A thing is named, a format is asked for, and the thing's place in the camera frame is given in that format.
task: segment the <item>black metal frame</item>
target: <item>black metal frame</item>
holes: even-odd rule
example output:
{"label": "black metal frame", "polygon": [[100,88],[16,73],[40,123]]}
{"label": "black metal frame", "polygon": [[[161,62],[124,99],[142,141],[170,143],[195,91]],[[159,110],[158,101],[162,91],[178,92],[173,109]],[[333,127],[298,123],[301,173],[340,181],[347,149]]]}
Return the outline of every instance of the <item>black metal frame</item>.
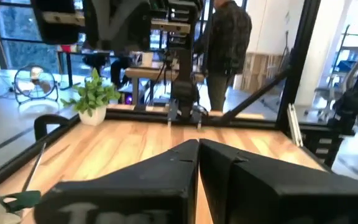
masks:
{"label": "black metal frame", "polygon": [[[298,85],[300,82],[301,74],[305,64],[306,54],[310,44],[311,35],[314,28],[314,22],[319,9],[320,0],[305,0],[305,5],[303,6],[302,16],[300,20],[300,25],[298,28],[298,33],[296,35],[296,41],[294,46],[294,56],[291,60],[291,67],[286,69],[284,73],[278,76],[278,78],[273,81],[278,83],[281,79],[287,78],[285,89],[283,91],[282,102],[280,105],[280,111],[277,116],[277,120],[266,121],[266,120],[254,120],[254,119],[239,119],[236,118],[236,115],[245,109],[247,105],[250,105],[257,100],[259,95],[263,95],[263,92],[268,91],[274,85],[272,83],[266,85],[261,90],[254,93],[251,99],[245,100],[241,103],[236,109],[226,113],[223,117],[205,117],[202,120],[202,125],[205,126],[219,126],[219,127],[231,127],[231,128],[255,128],[255,129],[268,129],[268,130],[277,130],[282,131],[284,134],[288,134],[289,124],[288,118],[286,116],[286,110],[289,103],[294,103]],[[166,123],[167,114],[166,113],[156,113],[148,111],[139,111],[139,110],[115,110],[108,109],[106,113],[106,119],[121,119],[121,120],[131,120],[131,121],[148,121],[148,122],[159,122]],[[33,159],[41,150],[43,144],[46,142],[47,145],[55,142],[59,139],[60,136],[63,136],[67,133],[72,127],[74,127],[79,122],[79,116],[76,115],[69,121],[60,123],[61,126],[56,130],[52,131],[50,134],[45,135],[45,128],[42,121],[37,121],[35,128],[35,133],[37,140],[35,144],[31,147],[28,147],[21,154],[13,158],[7,164],[0,168],[0,183],[2,183],[6,178],[15,173],[18,169],[28,163]],[[180,121],[172,120],[172,124],[178,125],[197,125],[197,121]],[[319,162],[319,159],[324,159],[324,167],[326,170],[330,170],[330,166],[335,160],[336,154],[339,150],[341,141],[343,140],[341,130],[330,128],[326,125],[320,124],[300,124],[301,132],[305,136],[305,152],[311,156],[312,159]],[[320,139],[330,139],[332,143],[329,145],[323,145],[320,143]],[[318,155],[317,150],[320,146],[329,148],[327,154]]]}

